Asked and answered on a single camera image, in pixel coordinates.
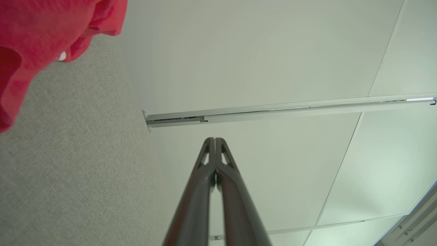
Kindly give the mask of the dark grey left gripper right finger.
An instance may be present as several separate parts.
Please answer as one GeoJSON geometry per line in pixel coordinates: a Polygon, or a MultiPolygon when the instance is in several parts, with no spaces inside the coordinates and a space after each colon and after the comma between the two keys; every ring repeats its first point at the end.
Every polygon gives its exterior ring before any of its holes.
{"type": "Polygon", "coordinates": [[[270,246],[268,234],[223,138],[216,138],[216,154],[217,186],[223,197],[225,244],[270,246]]]}

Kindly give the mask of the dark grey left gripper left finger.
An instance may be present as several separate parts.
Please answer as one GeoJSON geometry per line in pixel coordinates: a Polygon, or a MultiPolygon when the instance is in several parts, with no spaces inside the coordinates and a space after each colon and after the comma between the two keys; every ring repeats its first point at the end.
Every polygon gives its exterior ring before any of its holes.
{"type": "Polygon", "coordinates": [[[215,139],[207,138],[170,223],[164,246],[209,244],[210,194],[215,187],[215,139]]]}

